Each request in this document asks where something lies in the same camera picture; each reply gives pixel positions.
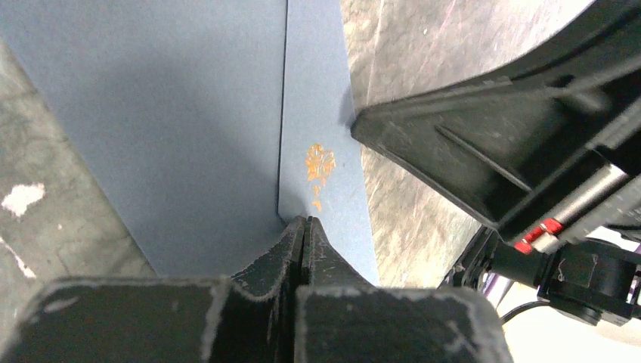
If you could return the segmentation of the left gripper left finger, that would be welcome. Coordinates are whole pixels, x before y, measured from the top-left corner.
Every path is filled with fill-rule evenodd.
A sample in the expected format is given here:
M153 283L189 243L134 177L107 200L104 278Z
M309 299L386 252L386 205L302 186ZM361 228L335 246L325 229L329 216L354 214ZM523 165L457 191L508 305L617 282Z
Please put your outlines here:
M306 221L231 277L61 278L27 305L3 362L291 362Z

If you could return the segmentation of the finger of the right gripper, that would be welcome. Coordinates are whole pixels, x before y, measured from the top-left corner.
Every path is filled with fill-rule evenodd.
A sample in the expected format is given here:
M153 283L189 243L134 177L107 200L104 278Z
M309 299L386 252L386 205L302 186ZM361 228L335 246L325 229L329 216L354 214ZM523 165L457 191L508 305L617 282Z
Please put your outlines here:
M517 148L550 106L516 78L537 69L501 67L472 79L363 109L352 137L390 159L492 228L531 195L539 178L518 167Z

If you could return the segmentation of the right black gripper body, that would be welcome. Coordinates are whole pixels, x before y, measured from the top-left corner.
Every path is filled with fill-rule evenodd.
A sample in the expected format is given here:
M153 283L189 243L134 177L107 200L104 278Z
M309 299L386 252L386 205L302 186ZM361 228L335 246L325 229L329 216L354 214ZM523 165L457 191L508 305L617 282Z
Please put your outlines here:
M499 229L522 252L578 244L640 202L640 3L596 1L534 53L557 45L564 55L516 78L551 108L517 145L519 173L539 182Z

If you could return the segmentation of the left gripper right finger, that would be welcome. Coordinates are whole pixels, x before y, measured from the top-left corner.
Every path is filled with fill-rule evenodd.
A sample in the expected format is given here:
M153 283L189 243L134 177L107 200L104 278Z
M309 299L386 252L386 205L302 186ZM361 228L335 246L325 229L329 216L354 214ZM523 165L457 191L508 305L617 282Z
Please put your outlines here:
M307 284L296 291L299 362L510 362L500 318L465 287L375 287L306 222Z

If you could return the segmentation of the grey-blue envelope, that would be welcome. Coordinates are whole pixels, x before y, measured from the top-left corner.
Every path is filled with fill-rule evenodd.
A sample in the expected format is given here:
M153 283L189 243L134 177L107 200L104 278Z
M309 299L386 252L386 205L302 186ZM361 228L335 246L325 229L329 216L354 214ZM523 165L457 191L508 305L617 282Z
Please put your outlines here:
M295 216L379 281L338 1L3 1L1 35L161 276Z

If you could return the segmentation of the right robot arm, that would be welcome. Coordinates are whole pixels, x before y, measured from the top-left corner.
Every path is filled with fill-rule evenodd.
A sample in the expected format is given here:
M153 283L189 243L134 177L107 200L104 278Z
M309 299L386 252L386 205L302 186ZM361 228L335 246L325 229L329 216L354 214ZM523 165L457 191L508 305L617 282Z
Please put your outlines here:
M596 1L489 73L363 109L352 137L478 220L446 283L495 273L586 324L640 317L640 3Z

